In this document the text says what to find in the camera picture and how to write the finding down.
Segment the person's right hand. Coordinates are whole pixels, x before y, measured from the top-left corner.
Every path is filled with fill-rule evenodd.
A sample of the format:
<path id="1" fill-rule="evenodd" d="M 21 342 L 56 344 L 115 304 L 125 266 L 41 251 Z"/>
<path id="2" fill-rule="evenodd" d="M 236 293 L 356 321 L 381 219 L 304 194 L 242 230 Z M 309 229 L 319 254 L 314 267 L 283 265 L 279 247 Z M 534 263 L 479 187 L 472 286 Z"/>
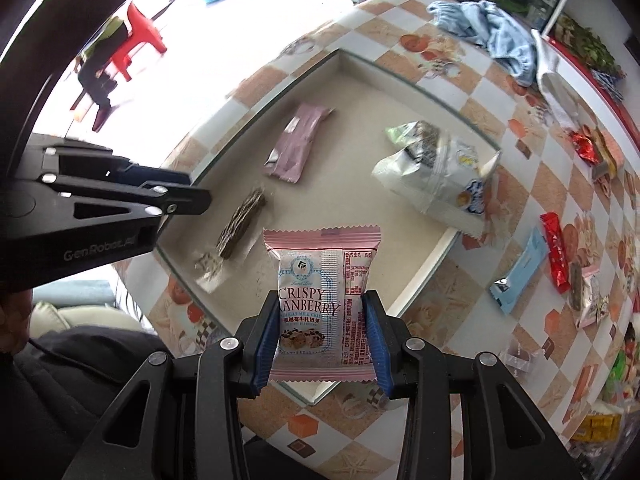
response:
<path id="1" fill-rule="evenodd" d="M 15 356 L 29 340 L 30 317 L 34 310 L 32 290 L 14 292 L 1 298 L 0 350 Z"/>

